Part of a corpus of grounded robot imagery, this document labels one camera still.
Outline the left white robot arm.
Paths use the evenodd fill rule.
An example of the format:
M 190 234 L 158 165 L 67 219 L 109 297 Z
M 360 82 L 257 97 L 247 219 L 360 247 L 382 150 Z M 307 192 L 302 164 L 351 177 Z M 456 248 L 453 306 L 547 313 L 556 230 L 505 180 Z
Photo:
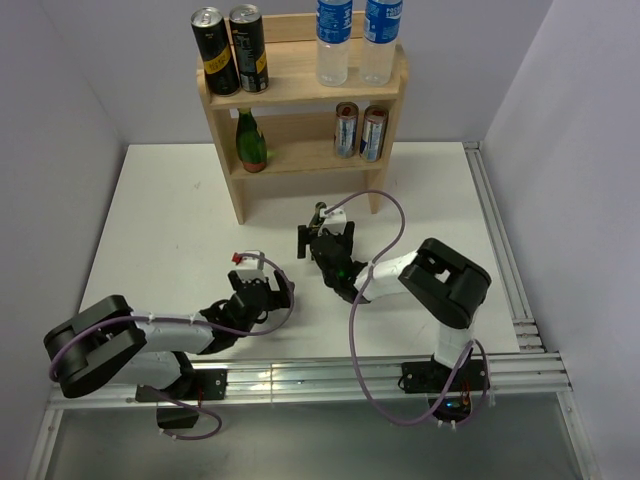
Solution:
M 138 315 L 122 295 L 110 295 L 50 330 L 44 347 L 49 375 L 67 398 L 80 398 L 109 383 L 154 388 L 181 400 L 195 388 L 190 355 L 211 355 L 255 335 L 271 312 L 290 312 L 295 285 L 284 273 L 271 284 L 264 275 L 242 279 L 232 271 L 228 299 L 184 318 Z

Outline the clear water bottle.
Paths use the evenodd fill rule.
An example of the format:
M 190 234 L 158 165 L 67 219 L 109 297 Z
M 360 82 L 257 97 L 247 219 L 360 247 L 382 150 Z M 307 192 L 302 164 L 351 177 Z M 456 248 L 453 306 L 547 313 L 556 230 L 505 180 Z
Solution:
M 366 3 L 359 73 L 368 85 L 383 86 L 391 78 L 403 4 L 402 0 Z
M 347 80 L 352 19 L 352 1 L 320 0 L 316 4 L 316 77 L 322 85 L 335 87 Z

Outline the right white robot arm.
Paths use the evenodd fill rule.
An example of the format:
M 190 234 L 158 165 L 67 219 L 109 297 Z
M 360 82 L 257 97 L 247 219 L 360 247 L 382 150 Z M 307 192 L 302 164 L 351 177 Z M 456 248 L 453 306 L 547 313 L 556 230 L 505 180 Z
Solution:
M 473 321 L 492 279 L 489 273 L 436 238 L 417 250 L 375 265 L 352 258 L 355 223 L 327 228 L 323 220 L 297 228 L 297 257 L 307 254 L 319 267 L 324 284 L 349 304 L 369 304 L 410 293 L 439 323 L 432 360 L 433 378 L 452 390 L 468 374 L 462 354 L 472 340 Z

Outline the silver blue energy can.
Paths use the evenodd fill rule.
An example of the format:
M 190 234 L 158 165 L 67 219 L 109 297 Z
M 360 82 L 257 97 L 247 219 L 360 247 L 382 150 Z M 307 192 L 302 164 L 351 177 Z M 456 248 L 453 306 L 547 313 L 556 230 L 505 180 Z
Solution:
M 370 105 L 363 117 L 359 154 L 366 162 L 376 162 L 381 156 L 388 110 L 380 105 Z

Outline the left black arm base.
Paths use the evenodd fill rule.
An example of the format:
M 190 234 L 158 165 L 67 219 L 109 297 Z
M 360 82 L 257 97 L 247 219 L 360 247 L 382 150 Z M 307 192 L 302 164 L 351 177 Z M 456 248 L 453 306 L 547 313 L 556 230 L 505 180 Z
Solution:
M 204 415 L 199 409 L 204 409 L 206 402 L 225 398 L 227 380 L 227 369 L 197 369 L 164 390 L 138 386 L 134 399 L 137 403 L 169 403 L 169 407 L 156 408 L 156 423 L 160 429 L 176 433 L 196 425 Z

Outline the silver red-tab can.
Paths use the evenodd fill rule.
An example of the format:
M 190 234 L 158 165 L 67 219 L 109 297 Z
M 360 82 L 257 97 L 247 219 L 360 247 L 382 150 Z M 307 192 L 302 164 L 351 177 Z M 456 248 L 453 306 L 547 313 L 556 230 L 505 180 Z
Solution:
M 359 107 L 353 102 L 341 102 L 336 106 L 334 150 L 340 158 L 354 155 L 359 118 Z

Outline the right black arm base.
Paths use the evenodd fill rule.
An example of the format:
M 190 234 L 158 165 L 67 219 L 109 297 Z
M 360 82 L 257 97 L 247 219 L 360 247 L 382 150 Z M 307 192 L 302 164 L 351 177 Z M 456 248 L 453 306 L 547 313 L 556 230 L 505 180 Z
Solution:
M 398 387 L 406 394 L 435 394 L 439 396 L 451 370 L 433 359 L 401 364 Z M 473 412 L 473 393 L 490 387 L 482 360 L 467 359 L 456 373 L 450 389 L 433 416 L 445 421 L 462 421 Z

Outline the green glass bottle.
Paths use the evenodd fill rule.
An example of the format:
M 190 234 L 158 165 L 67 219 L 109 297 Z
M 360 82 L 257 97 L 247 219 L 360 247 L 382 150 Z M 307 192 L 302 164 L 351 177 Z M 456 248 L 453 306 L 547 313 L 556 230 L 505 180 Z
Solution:
M 273 156 L 250 108 L 238 110 L 235 143 L 238 158 L 249 173 L 263 171 Z
M 322 211 L 326 208 L 327 208 L 327 205 L 325 202 L 320 201 L 315 204 L 314 214 L 309 223 L 309 227 L 312 230 L 318 230 L 322 226 L 324 222 L 324 219 L 322 217 Z

